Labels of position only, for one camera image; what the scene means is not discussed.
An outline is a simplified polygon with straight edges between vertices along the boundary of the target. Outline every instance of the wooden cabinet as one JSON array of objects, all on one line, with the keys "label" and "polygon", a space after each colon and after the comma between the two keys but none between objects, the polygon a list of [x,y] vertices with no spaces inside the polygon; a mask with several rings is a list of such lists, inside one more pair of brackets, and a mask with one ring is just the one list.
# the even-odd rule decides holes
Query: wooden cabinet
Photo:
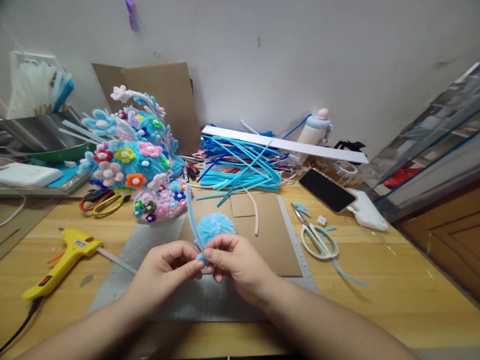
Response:
[{"label": "wooden cabinet", "polygon": [[406,221],[400,229],[480,301],[480,188]]}]

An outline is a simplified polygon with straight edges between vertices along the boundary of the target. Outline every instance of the gray cutting mat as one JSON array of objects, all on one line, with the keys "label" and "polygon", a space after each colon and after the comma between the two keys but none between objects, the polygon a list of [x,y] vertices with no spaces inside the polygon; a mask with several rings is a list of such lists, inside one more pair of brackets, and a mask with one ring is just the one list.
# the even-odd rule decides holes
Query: gray cutting mat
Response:
[{"label": "gray cutting mat", "polygon": [[[302,277],[286,277],[285,279],[318,293],[317,285],[282,197],[277,196],[277,199],[302,272]],[[151,248],[179,239],[180,230],[185,220],[186,215],[184,214],[167,222],[139,223],[125,244],[120,259],[138,269]],[[87,315],[123,296],[132,279],[132,274],[114,264],[95,299],[90,304]],[[187,281],[183,284],[153,320],[252,322],[266,319],[262,312],[250,306],[238,295],[230,279],[226,278],[221,284],[218,284],[211,276],[204,275],[201,280]]]}]

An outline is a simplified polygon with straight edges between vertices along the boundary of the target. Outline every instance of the purple ribbon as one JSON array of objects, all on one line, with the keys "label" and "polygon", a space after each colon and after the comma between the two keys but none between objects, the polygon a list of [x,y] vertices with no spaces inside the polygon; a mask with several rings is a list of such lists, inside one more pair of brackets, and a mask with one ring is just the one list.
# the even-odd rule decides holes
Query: purple ribbon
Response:
[{"label": "purple ribbon", "polygon": [[130,28],[133,31],[137,31],[139,27],[135,21],[135,1],[134,0],[125,0],[126,9],[128,10],[128,18],[130,20]]}]

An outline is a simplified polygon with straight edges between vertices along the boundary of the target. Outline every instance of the pipe cleaner pom-pom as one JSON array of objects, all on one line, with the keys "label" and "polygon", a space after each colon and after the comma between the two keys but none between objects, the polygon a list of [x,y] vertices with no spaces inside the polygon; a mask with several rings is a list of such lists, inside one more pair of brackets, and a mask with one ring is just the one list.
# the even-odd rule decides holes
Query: pipe cleaner pom-pom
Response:
[{"label": "pipe cleaner pom-pom", "polygon": [[[199,241],[195,239],[195,245],[202,252],[205,249],[205,245],[217,235],[235,234],[234,223],[228,218],[228,216],[220,212],[214,212],[205,216],[198,223],[197,229],[203,244],[200,244]],[[205,264],[208,263],[208,261],[205,260],[203,253],[200,253],[196,259],[203,261]]]}]

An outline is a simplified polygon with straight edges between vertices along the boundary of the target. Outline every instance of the hand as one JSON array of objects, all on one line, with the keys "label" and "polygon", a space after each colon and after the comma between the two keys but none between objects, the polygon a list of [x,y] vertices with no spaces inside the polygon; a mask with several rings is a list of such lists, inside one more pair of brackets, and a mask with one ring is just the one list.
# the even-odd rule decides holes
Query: hand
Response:
[{"label": "hand", "polygon": [[195,260],[199,249],[186,241],[173,241],[152,248],[121,301],[135,317],[148,319],[188,279],[201,279],[203,261]]},{"label": "hand", "polygon": [[267,265],[250,241],[240,235],[222,234],[210,240],[203,251],[209,261],[207,273],[217,283],[231,276],[235,289],[249,304],[264,309],[271,287],[281,279]]}]

